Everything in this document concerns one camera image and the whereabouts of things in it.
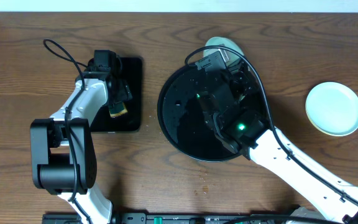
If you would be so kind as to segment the yellow green scrub sponge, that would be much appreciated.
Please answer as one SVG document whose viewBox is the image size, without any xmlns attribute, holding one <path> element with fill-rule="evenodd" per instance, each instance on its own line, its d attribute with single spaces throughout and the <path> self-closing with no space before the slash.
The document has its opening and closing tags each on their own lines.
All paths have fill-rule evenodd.
<svg viewBox="0 0 358 224">
<path fill-rule="evenodd" d="M 112 118 L 117 118 L 127 113 L 127 108 L 123 102 L 109 105 L 109 114 Z"/>
</svg>

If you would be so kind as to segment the mint plate with stain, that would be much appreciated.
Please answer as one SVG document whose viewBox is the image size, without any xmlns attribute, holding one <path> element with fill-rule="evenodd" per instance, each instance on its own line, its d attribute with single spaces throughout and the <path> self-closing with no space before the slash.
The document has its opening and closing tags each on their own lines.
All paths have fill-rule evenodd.
<svg viewBox="0 0 358 224">
<path fill-rule="evenodd" d="M 210 46 L 210 45 L 219 45 L 222 47 L 228 47 L 230 49 L 235 50 L 236 52 L 239 52 L 240 54 L 244 55 L 243 51 L 241 50 L 241 48 L 235 43 L 233 42 L 231 39 L 225 38 L 225 37 L 212 37 L 210 38 L 205 46 Z M 203 57 L 207 57 L 209 55 L 211 55 L 212 53 L 215 53 L 219 51 L 223 57 L 223 60 L 225 61 L 225 63 L 227 65 L 235 62 L 237 59 L 239 59 L 239 57 L 236 54 L 233 54 L 232 52 L 228 52 L 226 50 L 221 50 L 221 49 L 207 49 L 203 51 Z"/>
</svg>

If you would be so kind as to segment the yellow plate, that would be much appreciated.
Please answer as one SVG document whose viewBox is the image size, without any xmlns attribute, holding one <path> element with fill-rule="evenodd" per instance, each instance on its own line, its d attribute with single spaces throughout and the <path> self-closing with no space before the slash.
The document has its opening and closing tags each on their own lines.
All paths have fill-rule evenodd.
<svg viewBox="0 0 358 224">
<path fill-rule="evenodd" d="M 327 132 L 325 129 L 322 129 L 319 125 L 318 125 L 318 121 L 320 119 L 320 114 L 318 112 L 314 112 L 313 110 L 308 110 L 306 109 L 306 115 L 308 117 L 308 120 L 310 121 L 310 123 L 320 132 L 327 134 L 329 136 L 332 136 L 333 134 L 330 132 Z"/>
</svg>

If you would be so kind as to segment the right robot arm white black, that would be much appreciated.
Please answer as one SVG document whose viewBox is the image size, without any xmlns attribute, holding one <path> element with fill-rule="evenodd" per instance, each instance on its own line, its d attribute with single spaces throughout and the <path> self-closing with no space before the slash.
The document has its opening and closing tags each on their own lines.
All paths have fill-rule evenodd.
<svg viewBox="0 0 358 224">
<path fill-rule="evenodd" d="M 199 68 L 195 91 L 206 125 L 225 149 L 279 176 L 325 219 L 358 223 L 358 187 L 328 171 L 275 127 L 257 72 Z"/>
</svg>

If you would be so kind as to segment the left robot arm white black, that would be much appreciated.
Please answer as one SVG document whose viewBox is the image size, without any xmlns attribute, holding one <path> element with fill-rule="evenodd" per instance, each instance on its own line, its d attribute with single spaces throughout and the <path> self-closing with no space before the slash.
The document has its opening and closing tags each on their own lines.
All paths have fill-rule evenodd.
<svg viewBox="0 0 358 224">
<path fill-rule="evenodd" d="M 49 118 L 30 125 L 32 180 L 65 200 L 76 215 L 44 217 L 52 223 L 119 223 L 114 205 L 96 183 L 92 133 L 140 127 L 141 77 L 77 78 L 73 93 Z"/>
</svg>

